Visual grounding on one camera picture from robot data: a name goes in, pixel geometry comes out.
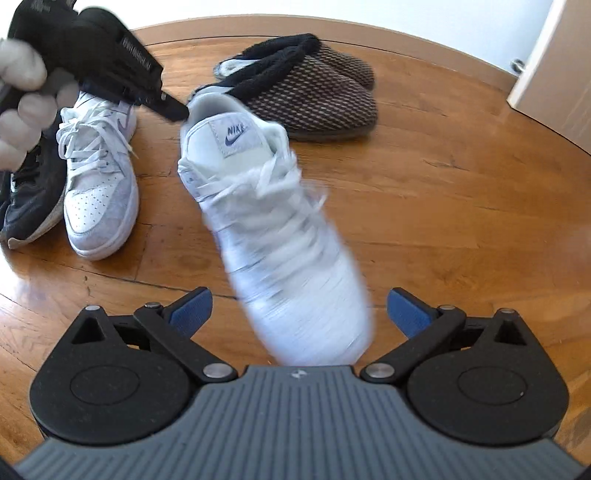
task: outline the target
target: black fleece lining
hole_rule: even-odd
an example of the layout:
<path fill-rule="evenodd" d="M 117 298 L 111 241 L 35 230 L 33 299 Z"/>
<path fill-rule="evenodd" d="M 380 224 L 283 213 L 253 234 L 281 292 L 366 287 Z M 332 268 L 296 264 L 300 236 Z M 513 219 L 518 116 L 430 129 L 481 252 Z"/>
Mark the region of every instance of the black fleece lining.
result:
<path fill-rule="evenodd" d="M 241 102 L 247 102 L 285 79 L 291 69 L 304 61 L 305 57 L 306 52 L 303 48 L 287 47 L 232 73 L 214 85 L 233 87 L 228 95 Z"/>
<path fill-rule="evenodd" d="M 312 33 L 301 33 L 299 35 L 270 38 L 252 47 L 248 47 L 234 58 L 238 60 L 259 60 L 287 47 L 301 47 L 308 55 L 312 55 L 320 50 L 321 45 L 316 35 Z"/>

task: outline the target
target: shoe tongue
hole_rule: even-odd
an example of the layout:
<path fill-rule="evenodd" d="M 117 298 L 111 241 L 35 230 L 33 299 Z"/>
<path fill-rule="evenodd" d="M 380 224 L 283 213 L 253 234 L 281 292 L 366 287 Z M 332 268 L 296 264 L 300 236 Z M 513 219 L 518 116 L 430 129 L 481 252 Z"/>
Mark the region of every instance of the shoe tongue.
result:
<path fill-rule="evenodd" d="M 205 178 L 240 175 L 273 158 L 265 135 L 247 113 L 209 117 L 187 134 L 187 157 Z"/>

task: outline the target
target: sneaker toe box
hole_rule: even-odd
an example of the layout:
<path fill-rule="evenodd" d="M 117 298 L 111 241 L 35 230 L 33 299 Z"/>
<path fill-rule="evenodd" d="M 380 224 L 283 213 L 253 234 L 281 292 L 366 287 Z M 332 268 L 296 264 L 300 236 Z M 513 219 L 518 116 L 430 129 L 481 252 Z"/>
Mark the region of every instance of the sneaker toe box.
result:
<path fill-rule="evenodd" d="M 352 365 L 374 335 L 372 308 L 352 259 L 319 271 L 301 288 L 246 304 L 251 323 L 283 365 Z"/>
<path fill-rule="evenodd" d="M 117 236 L 132 198 L 133 181 L 122 180 L 92 203 L 87 199 L 85 203 L 85 197 L 68 193 L 64 214 L 68 237 L 75 249 L 94 250 Z"/>

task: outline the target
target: white glove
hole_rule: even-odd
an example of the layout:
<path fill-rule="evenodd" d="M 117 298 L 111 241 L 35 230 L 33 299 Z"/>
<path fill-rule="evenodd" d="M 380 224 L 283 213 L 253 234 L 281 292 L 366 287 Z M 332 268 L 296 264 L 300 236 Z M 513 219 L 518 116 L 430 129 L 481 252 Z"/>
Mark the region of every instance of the white glove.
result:
<path fill-rule="evenodd" d="M 7 83 L 26 91 L 39 90 L 47 71 L 41 56 L 21 40 L 0 39 L 0 87 Z M 18 110 L 0 115 L 0 170 L 17 171 L 27 152 L 39 142 L 41 131 L 56 118 L 58 108 L 73 106 L 78 85 L 62 87 L 56 98 L 38 93 L 24 95 Z"/>

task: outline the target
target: blue gripper pad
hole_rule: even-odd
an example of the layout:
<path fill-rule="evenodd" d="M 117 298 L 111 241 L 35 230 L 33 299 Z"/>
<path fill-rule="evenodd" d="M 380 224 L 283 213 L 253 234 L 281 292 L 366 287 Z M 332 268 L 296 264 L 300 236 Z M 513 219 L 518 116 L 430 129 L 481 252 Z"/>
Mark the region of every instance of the blue gripper pad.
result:
<path fill-rule="evenodd" d="M 172 308 L 168 323 L 185 338 L 191 338 L 212 315 L 213 296 L 211 291 L 204 288 L 202 291 L 196 291 L 192 297 L 188 294 L 179 302 L 184 303 L 177 306 L 175 302 L 168 307 Z"/>
<path fill-rule="evenodd" d="M 418 335 L 431 325 L 437 311 L 401 288 L 390 290 L 386 300 L 386 310 L 390 320 L 407 338 Z"/>

